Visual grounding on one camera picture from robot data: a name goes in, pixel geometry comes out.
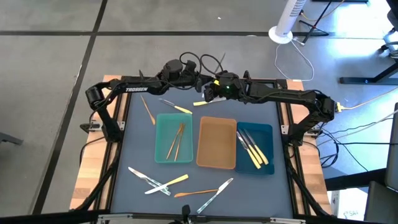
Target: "wooden table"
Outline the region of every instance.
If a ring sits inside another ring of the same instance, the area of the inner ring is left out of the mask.
[[[121,78],[119,75],[105,75],[104,82],[110,81],[114,78]],[[292,80],[287,80],[288,89],[291,90],[303,90],[302,82],[293,82]],[[109,93],[109,90],[103,90],[105,96]],[[118,121],[121,121],[121,118],[124,113],[124,108],[126,105],[127,94],[120,95],[121,106],[118,114]],[[108,105],[108,111],[110,114],[114,113],[116,100],[114,100],[110,105]],[[299,123],[306,115],[308,115],[308,109],[301,105],[291,105],[292,114],[294,123]],[[287,108],[284,103],[282,103],[282,116],[284,119],[283,124],[288,124],[287,118]],[[99,120],[99,116],[97,114],[94,115],[94,119]],[[100,138],[103,136],[101,131],[90,132],[88,135],[87,142],[92,141],[94,139]],[[304,137],[304,141],[311,142],[316,144],[314,138]],[[111,158],[110,161],[113,160],[113,155],[117,147],[117,143],[114,143],[111,148]],[[90,192],[94,189],[95,185],[98,183],[100,179],[101,168],[104,161],[106,149],[106,141],[104,139],[100,141],[96,141],[92,144],[86,146],[83,159],[80,165],[80,170],[77,176],[75,190],[73,192],[72,201],[70,203],[70,208],[78,207],[84,199],[90,194]],[[302,161],[302,168],[304,174],[305,185],[315,198],[315,200],[322,206],[322,208],[331,213],[331,207],[329,204],[328,196],[326,194],[326,185],[325,180],[323,178],[322,168],[318,156],[318,151],[313,146],[309,144],[305,144],[299,147],[299,153]],[[297,199],[297,207],[299,214],[304,214],[304,206],[302,202],[302,196],[299,188],[295,185],[295,195]],[[100,208],[105,208],[106,197],[108,196],[109,190],[109,181],[105,185],[103,189],[103,194],[101,196],[101,203],[99,205]]]

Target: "blue work surface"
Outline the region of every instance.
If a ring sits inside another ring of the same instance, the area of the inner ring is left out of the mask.
[[[159,96],[143,93],[143,97],[154,117],[160,113],[178,113],[175,108],[161,103]],[[161,98],[193,112],[193,161],[188,164],[158,164],[155,155],[155,126],[142,103],[139,93],[132,94],[126,122],[124,142],[119,161],[118,175],[114,186],[112,213],[163,213],[181,214],[184,205],[189,205],[191,214],[200,208],[215,193],[198,194],[174,198],[180,192],[195,192],[217,189],[229,178],[234,180],[201,212],[200,215],[229,217],[280,217],[292,218],[289,186],[283,156],[282,141],[276,103],[259,105],[243,104],[228,100],[193,106],[194,101],[203,101],[195,90],[171,88]],[[199,167],[196,164],[200,118],[212,116],[231,118],[236,121],[263,123],[272,126],[274,142],[274,175],[251,175],[235,170]],[[152,187],[127,168],[142,172],[164,184],[184,174],[189,179],[169,186],[171,196],[162,192],[144,194]]]

